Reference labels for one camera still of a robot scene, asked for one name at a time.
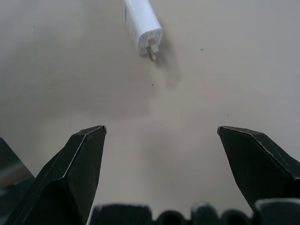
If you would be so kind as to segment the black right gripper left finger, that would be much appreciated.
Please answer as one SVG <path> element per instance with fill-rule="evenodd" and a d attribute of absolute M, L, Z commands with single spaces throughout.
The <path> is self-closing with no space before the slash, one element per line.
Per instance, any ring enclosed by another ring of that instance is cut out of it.
<path fill-rule="evenodd" d="M 107 130 L 100 125 L 73 134 L 22 195 L 7 225 L 85 225 L 96 195 Z"/>

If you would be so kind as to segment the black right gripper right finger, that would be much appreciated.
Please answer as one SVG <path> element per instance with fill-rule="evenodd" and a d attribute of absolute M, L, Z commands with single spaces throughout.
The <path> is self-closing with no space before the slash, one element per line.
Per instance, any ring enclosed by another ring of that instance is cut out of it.
<path fill-rule="evenodd" d="M 300 163 L 266 134 L 219 126 L 235 182 L 250 208 L 261 199 L 299 198 Z"/>

